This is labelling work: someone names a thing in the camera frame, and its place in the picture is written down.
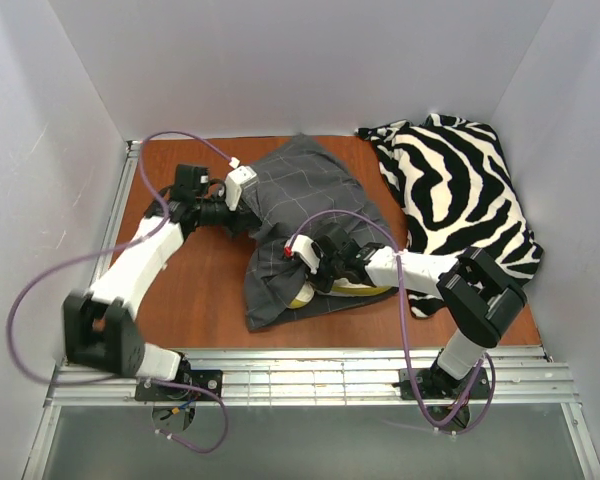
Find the zebra print blanket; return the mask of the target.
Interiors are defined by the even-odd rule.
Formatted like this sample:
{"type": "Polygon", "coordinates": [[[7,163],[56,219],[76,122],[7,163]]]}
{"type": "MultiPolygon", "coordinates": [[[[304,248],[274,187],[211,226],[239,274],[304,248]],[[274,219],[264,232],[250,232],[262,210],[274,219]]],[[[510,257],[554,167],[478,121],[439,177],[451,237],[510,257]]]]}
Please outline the zebra print blanket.
{"type": "Polygon", "coordinates": [[[355,135],[370,143],[406,216],[409,251],[457,255],[478,247],[520,286],[534,278],[544,249],[490,125],[431,113],[420,124],[399,120],[355,135]]]}

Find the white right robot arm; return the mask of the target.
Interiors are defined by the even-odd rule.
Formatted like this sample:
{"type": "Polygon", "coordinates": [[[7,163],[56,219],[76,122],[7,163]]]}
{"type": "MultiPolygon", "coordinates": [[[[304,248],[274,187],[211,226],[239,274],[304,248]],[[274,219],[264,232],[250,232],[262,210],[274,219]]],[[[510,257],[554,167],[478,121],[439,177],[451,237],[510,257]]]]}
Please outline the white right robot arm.
{"type": "Polygon", "coordinates": [[[338,280],[346,280],[442,301],[456,331],[432,366],[418,374],[428,393],[441,398],[451,397],[465,384],[479,358],[500,343],[526,304],[522,288],[477,247],[457,256],[396,251],[374,242],[360,245],[332,224],[294,251],[320,291],[328,292],[338,280]]]}

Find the aluminium rail frame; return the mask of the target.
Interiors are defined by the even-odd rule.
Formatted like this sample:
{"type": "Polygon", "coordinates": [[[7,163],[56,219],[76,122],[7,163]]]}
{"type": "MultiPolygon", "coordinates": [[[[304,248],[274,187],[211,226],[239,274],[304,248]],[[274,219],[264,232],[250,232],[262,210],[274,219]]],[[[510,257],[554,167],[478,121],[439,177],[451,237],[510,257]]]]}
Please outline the aluminium rail frame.
{"type": "Polygon", "coordinates": [[[600,479],[578,388],[523,310],[492,351],[491,404],[474,429],[433,431],[400,396],[397,302],[251,334],[242,318],[247,238],[201,229],[145,298],[146,337],[223,372],[229,416],[191,422],[135,400],[130,380],[94,384],[65,364],[48,396],[30,479],[600,479]]]}

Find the cream yellow-edged pillow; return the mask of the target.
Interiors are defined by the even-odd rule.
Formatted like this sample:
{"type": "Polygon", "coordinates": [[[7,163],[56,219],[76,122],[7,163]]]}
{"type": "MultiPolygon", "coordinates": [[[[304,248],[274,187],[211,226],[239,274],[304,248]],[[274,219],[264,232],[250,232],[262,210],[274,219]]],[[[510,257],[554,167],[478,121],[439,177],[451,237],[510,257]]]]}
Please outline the cream yellow-edged pillow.
{"type": "Polygon", "coordinates": [[[316,294],[332,297],[375,297],[383,295],[392,290],[392,287],[375,287],[364,284],[353,284],[346,279],[339,279],[334,282],[331,289],[327,292],[318,290],[309,281],[305,281],[299,292],[287,305],[288,309],[299,309],[308,305],[316,294]]]}

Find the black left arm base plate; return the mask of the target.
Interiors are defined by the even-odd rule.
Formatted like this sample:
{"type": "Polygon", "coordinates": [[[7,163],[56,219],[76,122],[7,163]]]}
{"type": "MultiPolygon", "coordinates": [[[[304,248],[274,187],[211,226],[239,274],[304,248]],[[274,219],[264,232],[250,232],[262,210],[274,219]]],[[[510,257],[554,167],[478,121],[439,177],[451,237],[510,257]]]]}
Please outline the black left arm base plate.
{"type": "MultiPolygon", "coordinates": [[[[175,383],[194,386],[210,391],[220,397],[222,395],[223,371],[217,369],[186,369],[179,373],[175,383]]],[[[189,400],[210,401],[207,395],[197,391],[174,388],[156,383],[153,380],[141,380],[136,386],[134,400],[138,402],[186,402],[189,400]]]]}

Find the grey checked pillowcase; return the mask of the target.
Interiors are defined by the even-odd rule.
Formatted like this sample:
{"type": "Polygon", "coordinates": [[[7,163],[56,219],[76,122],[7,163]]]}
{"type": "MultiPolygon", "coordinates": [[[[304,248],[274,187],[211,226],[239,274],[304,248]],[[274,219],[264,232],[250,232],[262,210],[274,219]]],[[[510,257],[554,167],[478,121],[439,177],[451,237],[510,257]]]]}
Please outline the grey checked pillowcase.
{"type": "Polygon", "coordinates": [[[251,168],[257,181],[243,191],[241,200],[261,225],[249,231],[256,242],[244,280],[249,331],[370,305],[397,293],[393,288],[362,297],[316,294],[307,305],[291,309],[305,285],[306,265],[286,259],[283,250],[307,218],[339,209],[365,216],[385,231],[389,225],[345,164],[309,136],[292,137],[251,168]]]}

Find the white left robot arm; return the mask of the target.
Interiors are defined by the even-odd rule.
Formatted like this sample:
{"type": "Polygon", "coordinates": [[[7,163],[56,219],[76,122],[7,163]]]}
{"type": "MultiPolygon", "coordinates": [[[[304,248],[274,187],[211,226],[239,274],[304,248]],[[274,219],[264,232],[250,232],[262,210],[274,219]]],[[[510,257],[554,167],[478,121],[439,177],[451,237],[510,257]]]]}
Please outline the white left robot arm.
{"type": "Polygon", "coordinates": [[[206,167],[178,165],[173,183],[158,191],[117,260],[85,292],[65,299],[67,360],[118,377],[167,382],[169,390],[185,395],[193,382],[189,362],[179,352],[146,342],[136,316],[156,277],[196,229],[222,226],[238,233],[258,226],[241,201],[256,180],[249,166],[213,179],[206,167]]]}

